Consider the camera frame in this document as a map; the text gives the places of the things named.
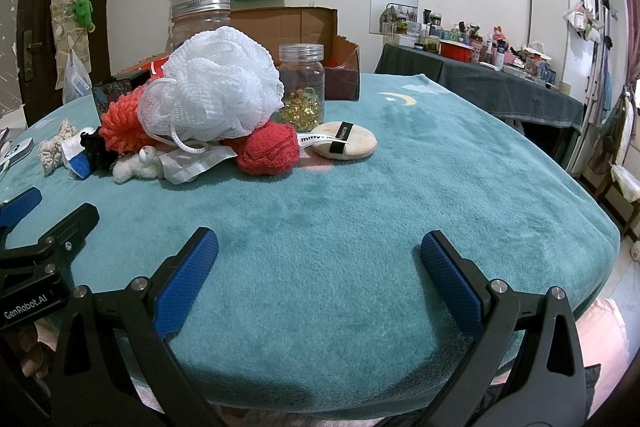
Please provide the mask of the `person left hand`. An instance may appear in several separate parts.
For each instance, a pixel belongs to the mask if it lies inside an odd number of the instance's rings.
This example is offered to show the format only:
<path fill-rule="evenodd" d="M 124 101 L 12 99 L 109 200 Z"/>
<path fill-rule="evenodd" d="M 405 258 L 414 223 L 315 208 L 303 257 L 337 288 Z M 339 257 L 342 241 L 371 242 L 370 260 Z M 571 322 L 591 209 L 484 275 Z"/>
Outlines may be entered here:
<path fill-rule="evenodd" d="M 17 340 L 20 346 L 23 375 L 35 381 L 43 381 L 49 374 L 49 365 L 54 358 L 54 351 L 47 343 L 39 340 L 35 329 L 20 332 Z"/>

